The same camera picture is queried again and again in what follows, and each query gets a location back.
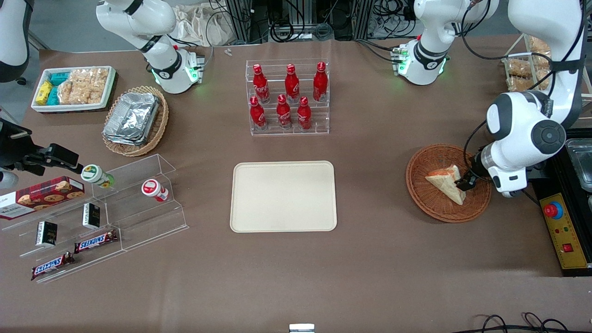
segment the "red emergency stop button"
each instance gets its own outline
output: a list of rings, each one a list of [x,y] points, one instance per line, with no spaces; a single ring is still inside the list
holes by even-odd
[[[563,244],[563,252],[574,252],[574,248],[570,243]]]
[[[543,207],[543,213],[554,220],[558,220],[563,216],[563,207],[557,201],[552,201]]]

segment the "brown tablecloth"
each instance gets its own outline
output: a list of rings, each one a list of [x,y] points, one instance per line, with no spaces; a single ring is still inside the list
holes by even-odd
[[[516,36],[469,39],[487,55]],[[464,144],[505,90],[498,62],[456,42],[442,76],[426,87],[352,42],[267,43],[215,51],[204,83],[166,94],[170,119],[153,151],[177,169],[175,197],[190,228],[50,284],[29,281],[18,239],[2,233],[0,325],[10,332],[449,332],[498,313],[553,316],[590,329],[592,281],[560,278],[540,209],[494,193],[470,223],[440,223],[407,193],[412,154],[436,142]],[[139,52],[42,52],[42,68],[111,65],[115,95],[156,86]],[[331,133],[251,137],[246,60],[328,57]],[[83,164],[133,161],[101,140],[105,113],[41,115],[24,125],[39,145],[60,143]],[[485,143],[476,135],[475,150]],[[232,172],[240,162],[327,160],[335,167],[337,228],[331,232],[238,234],[230,230]],[[47,179],[65,174],[48,169]],[[20,185],[39,178],[21,173]]]

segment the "cookie box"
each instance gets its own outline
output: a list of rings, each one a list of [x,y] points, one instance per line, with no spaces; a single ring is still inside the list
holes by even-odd
[[[107,81],[103,90],[100,103],[93,104],[65,104],[65,105],[39,105],[35,102],[35,96],[39,94],[39,89],[43,82],[50,78],[53,73],[71,72],[75,69],[91,69],[91,68],[102,68],[108,69],[109,74],[107,75]],[[100,109],[107,106],[111,90],[113,89],[113,83],[115,81],[115,69],[111,66],[88,66],[88,67],[64,67],[64,68],[48,68],[41,73],[41,78],[35,89],[33,100],[31,101],[31,108],[39,113],[78,113],[87,112],[90,110],[100,111]]]
[[[12,220],[84,196],[84,185],[62,176],[0,196],[0,219]]]

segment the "round wicker basket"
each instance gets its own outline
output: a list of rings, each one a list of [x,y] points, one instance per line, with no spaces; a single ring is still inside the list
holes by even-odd
[[[162,138],[163,134],[165,134],[166,122],[169,120],[169,106],[166,104],[165,97],[156,88],[142,86],[142,87],[132,88],[132,89],[128,90],[127,92],[138,92],[140,94],[149,93],[149,94],[153,94],[153,95],[157,96],[158,98],[160,98],[160,104],[159,104],[158,110],[157,110],[158,113],[156,114],[154,122],[152,123],[152,128],[150,129],[150,135],[148,137],[148,141],[146,142],[146,144],[141,145],[141,146],[122,145],[120,143],[111,142],[111,141],[107,140],[105,137],[103,137],[103,141],[105,142],[105,144],[107,145],[107,148],[109,148],[110,151],[112,151],[114,153],[122,154],[125,156],[129,156],[129,157],[135,157],[135,156],[144,155],[145,153],[148,153],[149,151],[154,149],[156,147],[156,145],[158,144],[158,142],[160,141],[160,139]],[[117,97],[117,100],[111,106],[111,109],[109,110],[109,113],[107,114],[107,119],[105,120],[105,124],[107,124],[107,122],[109,121],[109,118],[111,118],[111,115],[113,114],[113,109],[115,108],[115,106],[119,102],[119,99],[123,95],[124,94],[121,94],[119,97]]]
[[[428,173],[452,164],[458,166],[461,175],[467,171],[462,148],[441,143],[420,149],[407,165],[407,189],[413,201],[429,216],[449,223],[467,222],[481,215],[489,205],[491,185],[478,181],[475,188],[466,192],[463,205],[454,203],[425,179]]]

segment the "white tray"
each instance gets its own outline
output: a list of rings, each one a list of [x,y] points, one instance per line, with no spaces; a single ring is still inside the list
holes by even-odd
[[[105,83],[105,89],[103,90],[103,96],[100,103],[94,104],[75,104],[75,105],[38,105],[35,103],[35,96],[39,93],[41,84],[45,82],[50,74],[71,72],[74,69],[90,69],[90,68],[103,68],[108,69],[109,74],[107,75],[107,82]],[[111,95],[111,89],[113,89],[113,82],[115,81],[115,69],[111,66],[88,66],[88,67],[64,67],[64,68],[49,68],[41,73],[41,79],[35,89],[33,100],[31,101],[31,108],[39,113],[71,113],[71,112],[84,112],[88,110],[96,110],[98,108],[104,108],[107,106],[109,96]]]
[[[234,232],[331,231],[337,226],[330,162],[240,163],[232,185]]]

